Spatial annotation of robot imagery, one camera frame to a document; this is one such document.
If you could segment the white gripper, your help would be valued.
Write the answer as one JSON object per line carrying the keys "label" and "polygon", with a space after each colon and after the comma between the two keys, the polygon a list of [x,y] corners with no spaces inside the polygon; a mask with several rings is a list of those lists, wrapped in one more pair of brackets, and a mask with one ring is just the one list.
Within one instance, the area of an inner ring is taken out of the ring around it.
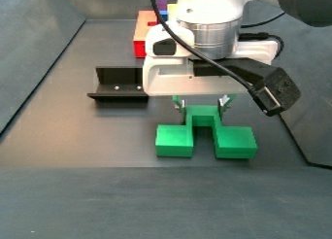
{"label": "white gripper", "polygon": [[[177,22],[166,22],[168,28],[174,35],[193,46],[193,32],[181,27]],[[217,99],[218,113],[222,114],[236,99],[232,93],[244,93],[245,88],[229,76],[194,76],[194,63],[189,59],[197,56],[174,42],[174,55],[156,55],[153,45],[170,39],[161,25],[150,28],[145,38],[145,59],[142,65],[142,87],[149,96],[172,96],[174,110],[185,113],[185,101],[177,95],[224,94]],[[276,56],[277,44],[268,41],[234,43],[232,54],[218,59],[250,58],[269,65]]]}

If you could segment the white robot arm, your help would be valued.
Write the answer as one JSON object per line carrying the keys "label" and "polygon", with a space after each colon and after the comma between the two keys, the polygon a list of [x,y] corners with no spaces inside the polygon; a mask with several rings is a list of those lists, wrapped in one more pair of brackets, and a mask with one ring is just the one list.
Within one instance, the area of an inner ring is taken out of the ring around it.
{"label": "white robot arm", "polygon": [[246,91],[268,116],[288,110],[301,93],[270,65],[273,41],[240,37],[245,6],[261,1],[313,27],[332,25],[332,0],[177,0],[174,18],[157,18],[145,37],[142,87],[148,95]]}

